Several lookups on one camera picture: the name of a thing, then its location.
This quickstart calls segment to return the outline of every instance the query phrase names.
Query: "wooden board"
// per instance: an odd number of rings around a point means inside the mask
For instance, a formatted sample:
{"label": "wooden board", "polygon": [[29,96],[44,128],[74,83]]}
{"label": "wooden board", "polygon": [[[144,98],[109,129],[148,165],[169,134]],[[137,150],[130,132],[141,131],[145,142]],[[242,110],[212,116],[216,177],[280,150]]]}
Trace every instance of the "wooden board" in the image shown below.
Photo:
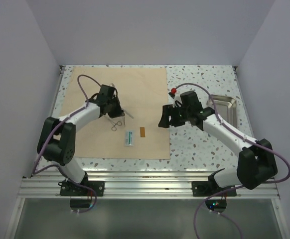
{"label": "wooden board", "polygon": [[[125,158],[125,159],[170,159],[169,130],[159,128],[158,122],[162,106],[167,104],[166,70],[164,68],[91,68],[75,67],[69,83],[61,116],[82,106],[85,98],[77,77],[85,74],[100,84],[113,83],[118,90],[122,108],[133,115],[125,116],[126,126],[116,126],[112,131],[111,123],[101,117],[90,122],[76,134],[75,156],[88,158]],[[91,97],[99,91],[92,80],[82,77],[80,82]],[[145,127],[146,137],[139,134]],[[134,130],[134,146],[125,147],[126,130]]]}

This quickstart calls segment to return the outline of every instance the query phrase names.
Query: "white robotic arm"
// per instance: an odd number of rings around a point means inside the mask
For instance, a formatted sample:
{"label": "white robotic arm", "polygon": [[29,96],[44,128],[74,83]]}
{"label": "white robotic arm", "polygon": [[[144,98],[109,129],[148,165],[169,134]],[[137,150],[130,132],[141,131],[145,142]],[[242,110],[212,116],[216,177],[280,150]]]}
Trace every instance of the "white robotic arm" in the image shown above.
{"label": "white robotic arm", "polygon": [[208,177],[210,195],[222,191],[226,187],[241,184],[248,189],[254,189],[277,174],[274,155],[245,141],[247,139],[272,149],[266,139],[258,141],[227,124],[231,130],[242,135],[243,139],[235,136],[222,125],[225,121],[219,115],[220,121],[217,119],[212,108],[202,107],[194,91],[169,94],[173,97],[174,102],[171,105],[163,106],[159,127],[168,128],[170,125],[178,127],[190,122],[192,126],[197,126],[219,139],[238,157],[236,168],[221,169]]}
{"label": "white robotic arm", "polygon": [[73,158],[75,152],[75,134],[89,122],[108,114],[111,118],[122,117],[124,112],[121,108],[115,87],[102,85],[99,93],[91,97],[82,107],[62,116],[58,119],[49,117],[45,120],[41,137],[37,146],[37,152],[47,140],[52,130],[61,122],[64,124],[55,132],[55,135],[61,134],[60,139],[52,138],[44,149],[43,157],[59,165],[69,179],[83,186],[88,183],[86,172],[80,167],[76,158]]}

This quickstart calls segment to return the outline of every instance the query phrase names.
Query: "stainless steel tray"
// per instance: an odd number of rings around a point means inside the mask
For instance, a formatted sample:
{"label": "stainless steel tray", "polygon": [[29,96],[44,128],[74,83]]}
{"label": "stainless steel tray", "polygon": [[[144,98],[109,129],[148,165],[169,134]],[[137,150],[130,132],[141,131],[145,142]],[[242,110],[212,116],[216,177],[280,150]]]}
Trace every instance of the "stainless steel tray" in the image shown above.
{"label": "stainless steel tray", "polygon": [[[237,101],[233,97],[212,95],[217,111],[220,116],[231,124],[233,127],[237,128]],[[211,99],[208,100],[207,105],[214,108]]]}

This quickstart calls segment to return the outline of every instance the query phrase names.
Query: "white wall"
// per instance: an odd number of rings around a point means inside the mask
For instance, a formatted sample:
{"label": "white wall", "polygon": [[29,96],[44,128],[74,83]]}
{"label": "white wall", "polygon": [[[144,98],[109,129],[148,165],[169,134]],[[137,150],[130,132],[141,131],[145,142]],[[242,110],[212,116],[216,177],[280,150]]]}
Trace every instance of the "white wall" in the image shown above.
{"label": "white wall", "polygon": [[[290,0],[276,0],[238,67],[255,135],[290,162]],[[286,167],[279,163],[279,177]],[[290,228],[290,179],[278,185]]]}
{"label": "white wall", "polygon": [[58,65],[24,0],[0,0],[0,238],[33,165]]}
{"label": "white wall", "polygon": [[60,64],[228,64],[274,0],[27,0]]}

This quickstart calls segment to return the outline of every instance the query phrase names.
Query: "speckled tabletop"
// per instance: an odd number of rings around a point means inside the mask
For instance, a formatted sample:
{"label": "speckled tabletop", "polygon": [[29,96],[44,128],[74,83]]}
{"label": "speckled tabletop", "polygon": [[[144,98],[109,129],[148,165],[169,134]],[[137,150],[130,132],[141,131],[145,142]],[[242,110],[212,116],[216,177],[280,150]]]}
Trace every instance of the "speckled tabletop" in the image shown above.
{"label": "speckled tabletop", "polygon": [[[232,66],[211,65],[79,65],[85,67],[141,67],[166,68],[168,90],[185,82],[198,83],[210,93],[225,95],[237,100],[238,129],[251,135],[247,116]],[[60,117],[63,99],[71,79],[74,65],[65,67],[64,75],[54,106],[53,117]],[[184,86],[180,91],[194,89]],[[207,106],[208,96],[197,91],[203,107]],[[238,159],[215,137],[191,127],[189,124],[170,128],[170,159],[107,159],[77,158],[84,170],[98,171],[215,171],[218,168],[236,167]],[[42,159],[39,168],[50,164]]]}

